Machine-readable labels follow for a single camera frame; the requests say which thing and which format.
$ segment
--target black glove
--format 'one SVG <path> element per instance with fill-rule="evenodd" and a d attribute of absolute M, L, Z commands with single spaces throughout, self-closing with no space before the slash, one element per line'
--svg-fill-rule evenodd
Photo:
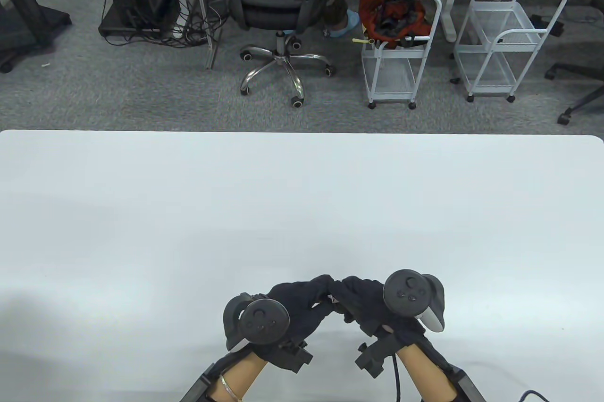
<path fill-rule="evenodd" d="M 278 301 L 287 309 L 289 327 L 278 343 L 250 344 L 251 350 L 265 361 L 283 367 L 280 362 L 272 359 L 275 348 L 285 347 L 291 350 L 306 345 L 304 339 L 314 333 L 321 321 L 334 311 L 334 304 L 327 296 L 328 286 L 333 281 L 330 275 L 321 275 L 311 281 L 282 283 L 273 287 L 266 296 Z"/>
<path fill-rule="evenodd" d="M 339 302 L 335 310 L 344 314 L 346 323 L 357 322 L 368 335 L 382 337 L 390 327 L 401 346 L 415 344 L 426 332 L 416 318 L 394 314 L 384 303 L 384 284 L 349 276 L 329 284 L 330 294 Z"/>

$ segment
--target red bag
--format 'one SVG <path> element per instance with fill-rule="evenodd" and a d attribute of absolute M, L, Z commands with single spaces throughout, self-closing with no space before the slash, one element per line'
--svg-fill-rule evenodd
<path fill-rule="evenodd" d="M 430 35 L 432 26 L 419 0 L 360 0 L 359 16 L 368 38 L 388 42 L 387 49 L 416 46 L 413 37 Z"/>

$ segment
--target pants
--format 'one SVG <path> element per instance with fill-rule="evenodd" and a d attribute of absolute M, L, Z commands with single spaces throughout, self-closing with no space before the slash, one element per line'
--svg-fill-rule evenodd
<path fill-rule="evenodd" d="M 323 22 L 327 26 L 336 26 L 343 22 L 348 12 L 346 0 L 334 0 L 334 3 L 325 7 Z"/>

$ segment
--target chrome chair leg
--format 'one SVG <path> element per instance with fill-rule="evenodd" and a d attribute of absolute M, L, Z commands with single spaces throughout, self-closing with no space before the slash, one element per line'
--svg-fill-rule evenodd
<path fill-rule="evenodd" d="M 270 51 L 267 48 L 263 48 L 260 46 L 255 46 L 255 45 L 246 45 L 243 48 L 241 48 L 239 50 L 240 54 L 244 54 L 245 52 L 249 52 L 252 53 L 252 55 L 256 55 L 256 56 L 263 56 L 263 57 L 267 57 L 267 58 L 272 58 L 273 54 L 272 51 Z"/>
<path fill-rule="evenodd" d="M 329 59 L 320 54 L 293 54 L 289 56 L 290 59 L 308 59 L 313 61 L 321 61 L 322 63 L 330 66 L 332 63 L 329 62 Z"/>
<path fill-rule="evenodd" d="M 261 67 L 256 67 L 253 70 L 250 70 L 250 72 L 248 72 L 248 74 L 246 74 L 246 76 L 243 77 L 243 81 L 241 82 L 241 86 L 240 86 L 240 90 L 241 92 L 246 92 L 249 90 L 248 88 L 248 84 L 250 83 L 250 81 L 252 80 L 252 78 L 254 78 L 256 75 L 258 75 L 260 72 L 263 72 L 264 70 L 266 70 L 266 68 L 269 68 L 270 66 L 272 66 L 274 63 L 276 63 L 276 60 L 272 59 L 270 61 L 268 61 L 266 64 L 264 64 Z"/>
<path fill-rule="evenodd" d="M 300 80 L 300 77 L 294 70 L 292 63 L 289 62 L 288 59 L 285 59 L 283 61 L 283 67 L 285 67 L 285 70 L 287 70 L 287 73 L 289 74 L 289 78 L 292 79 L 292 83 L 294 84 L 294 89 L 296 90 L 298 99 L 303 101 L 304 100 L 304 87 L 302 87 L 302 80 Z"/>

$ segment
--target person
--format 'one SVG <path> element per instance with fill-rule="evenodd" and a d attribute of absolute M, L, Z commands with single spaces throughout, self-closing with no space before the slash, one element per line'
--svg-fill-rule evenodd
<path fill-rule="evenodd" d="M 348 7 L 346 0 L 334 0 L 327 5 L 322 14 L 328 37 L 342 37 L 361 22 L 359 14 Z"/>
<path fill-rule="evenodd" d="M 399 318 L 384 304 L 383 284 L 379 281 L 359 279 L 356 276 L 334 281 L 329 275 L 321 275 L 311 281 L 283 283 L 273 287 L 268 297 L 285 306 L 290 314 L 290 325 L 282 340 L 306 338 L 321 321 L 335 311 L 335 299 L 352 303 L 361 320 L 377 320 L 384 329 L 396 335 L 402 348 L 397 351 L 401 363 L 409 373 L 424 402 L 453 402 L 457 391 L 445 374 L 416 345 L 425 329 L 415 318 Z M 358 321 L 350 313 L 343 312 L 346 322 Z M 279 344 L 257 346 L 249 344 L 247 353 L 222 374 L 207 391 L 214 402 L 238 402 L 243 399 L 259 374 L 270 360 L 270 348 Z"/>

